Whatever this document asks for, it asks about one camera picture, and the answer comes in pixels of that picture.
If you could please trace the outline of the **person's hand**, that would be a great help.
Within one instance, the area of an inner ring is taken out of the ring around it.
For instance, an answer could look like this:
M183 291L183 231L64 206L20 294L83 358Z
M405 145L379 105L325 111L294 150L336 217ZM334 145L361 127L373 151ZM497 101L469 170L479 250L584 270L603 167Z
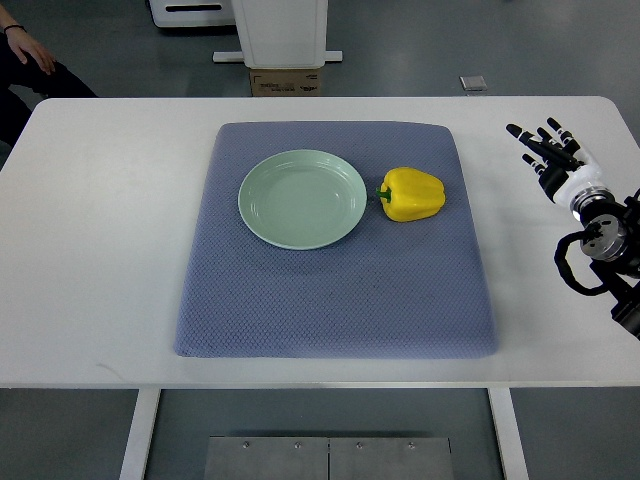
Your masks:
M56 60L53 54L29 33L19 29L6 32L8 45L22 64L34 60L41 71L47 75L55 72Z

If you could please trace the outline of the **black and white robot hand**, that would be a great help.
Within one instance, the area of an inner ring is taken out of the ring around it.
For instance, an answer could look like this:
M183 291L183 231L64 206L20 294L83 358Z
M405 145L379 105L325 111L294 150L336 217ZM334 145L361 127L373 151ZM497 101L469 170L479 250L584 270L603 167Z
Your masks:
M588 199L613 198L594 156L553 117L547 119L547 128L536 132L513 123L506 130L529 150L522 159L552 203L578 214Z

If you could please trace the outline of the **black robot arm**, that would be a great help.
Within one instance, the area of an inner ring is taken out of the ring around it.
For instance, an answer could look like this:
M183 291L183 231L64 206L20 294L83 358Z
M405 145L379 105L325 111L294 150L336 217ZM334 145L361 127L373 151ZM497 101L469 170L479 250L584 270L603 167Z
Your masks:
M639 336L639 285L629 278L639 279L639 195L627 197L619 204L604 194L581 211L583 229L558 241L554 262L567 286L584 296L611 294L616 300L611 310L612 320L634 337ZM566 259L572 243L578 243L584 255L591 259L590 269L600 284L581 284Z

